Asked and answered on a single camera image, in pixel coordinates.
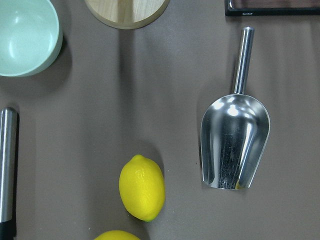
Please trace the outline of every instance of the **bowl rim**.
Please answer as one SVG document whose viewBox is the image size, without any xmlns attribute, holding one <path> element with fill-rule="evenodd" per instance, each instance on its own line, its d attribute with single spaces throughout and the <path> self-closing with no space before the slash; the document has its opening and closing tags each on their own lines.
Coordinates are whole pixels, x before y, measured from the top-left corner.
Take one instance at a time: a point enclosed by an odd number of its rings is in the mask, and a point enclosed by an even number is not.
<svg viewBox="0 0 320 240">
<path fill-rule="evenodd" d="M 28 73 L 32 73 L 33 71 L 38 69 L 41 65 L 43 65 L 50 58 L 52 53 L 55 51 L 55 49 L 57 47 L 57 43 L 59 41 L 59 37 L 62 34 L 62 31 L 61 31 L 61 27 L 60 27 L 59 17 L 58 17 L 58 14 L 57 14 L 57 11 L 56 11 L 54 5 L 52 4 L 52 2 L 50 0 L 45 0 L 45 1 L 49 4 L 50 9 L 53 11 L 53 15 L 54 15 L 54 18 L 55 18 L 55 25 L 57 26 L 56 33 L 55 33 L 54 47 L 47 54 L 46 58 L 43 61 L 41 61 L 39 64 L 37 64 L 37 65 L 35 65 L 35 66 L 25 70 L 25 71 L 21 71 L 21 72 L 15 72 L 15 73 L 10 73 L 10 74 L 0 72 L 0 76 L 4 76 L 4 77 L 19 77 L 19 76 L 23 77 L 23 76 L 28 76 Z"/>
</svg>

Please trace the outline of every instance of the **gray surface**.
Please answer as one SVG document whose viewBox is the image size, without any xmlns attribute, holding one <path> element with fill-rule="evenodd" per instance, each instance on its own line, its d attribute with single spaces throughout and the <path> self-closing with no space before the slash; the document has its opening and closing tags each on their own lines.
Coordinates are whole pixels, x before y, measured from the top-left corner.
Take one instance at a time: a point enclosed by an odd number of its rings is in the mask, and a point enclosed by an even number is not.
<svg viewBox="0 0 320 240">
<path fill-rule="evenodd" d="M 0 77 L 0 106 L 20 112 L 17 240 L 93 239 L 121 229 L 142 240 L 320 238 L 320 17 L 226 19 L 223 1 L 172 0 L 154 23 L 125 31 L 83 1 L 52 0 L 64 43 L 38 75 Z M 271 131 L 252 186 L 201 182 L 202 115 L 231 91 L 240 31 L 255 28 L 246 92 Z M 135 154 L 166 182 L 144 223 L 118 193 Z"/>
</svg>

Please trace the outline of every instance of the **kitchen utensil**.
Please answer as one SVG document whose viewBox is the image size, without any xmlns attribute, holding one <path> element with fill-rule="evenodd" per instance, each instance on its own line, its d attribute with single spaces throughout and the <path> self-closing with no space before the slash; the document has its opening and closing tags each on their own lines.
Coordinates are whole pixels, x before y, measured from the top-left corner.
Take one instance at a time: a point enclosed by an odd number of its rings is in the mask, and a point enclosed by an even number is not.
<svg viewBox="0 0 320 240">
<path fill-rule="evenodd" d="M 137 29 L 156 20 L 170 0 L 85 0 L 92 14 L 117 29 Z"/>
<path fill-rule="evenodd" d="M 203 181 L 213 188 L 249 188 L 270 131 L 266 108 L 244 94 L 254 29 L 241 32 L 234 93 L 206 110 L 201 123 Z"/>
<path fill-rule="evenodd" d="M 13 240 L 16 136 L 18 113 L 10 107 L 0 112 L 0 239 Z"/>
<path fill-rule="evenodd" d="M 0 75 L 39 73 L 57 58 L 63 40 L 49 0 L 0 0 Z"/>
</svg>

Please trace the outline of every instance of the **wooden disc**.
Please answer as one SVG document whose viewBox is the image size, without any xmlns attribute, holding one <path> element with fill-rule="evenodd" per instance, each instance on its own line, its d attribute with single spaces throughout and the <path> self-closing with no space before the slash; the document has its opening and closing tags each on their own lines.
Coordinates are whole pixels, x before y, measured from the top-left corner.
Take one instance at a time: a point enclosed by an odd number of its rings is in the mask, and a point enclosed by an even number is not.
<svg viewBox="0 0 320 240">
<path fill-rule="evenodd" d="M 156 20 L 170 0 L 85 0 L 92 14 L 117 29 L 137 29 Z"/>
</svg>

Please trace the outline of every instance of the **metal handle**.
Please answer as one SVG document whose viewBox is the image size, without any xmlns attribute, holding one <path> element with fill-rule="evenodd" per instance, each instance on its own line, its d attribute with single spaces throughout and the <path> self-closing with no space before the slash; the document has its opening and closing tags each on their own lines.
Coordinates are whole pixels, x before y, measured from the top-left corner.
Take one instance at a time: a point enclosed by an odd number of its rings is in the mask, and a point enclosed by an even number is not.
<svg viewBox="0 0 320 240">
<path fill-rule="evenodd" d="M 239 59 L 234 86 L 235 94 L 245 94 L 254 33 L 255 29 L 250 26 L 244 27 L 241 31 Z"/>
<path fill-rule="evenodd" d="M 18 113 L 10 107 L 0 112 L 0 223 L 13 217 Z"/>
</svg>

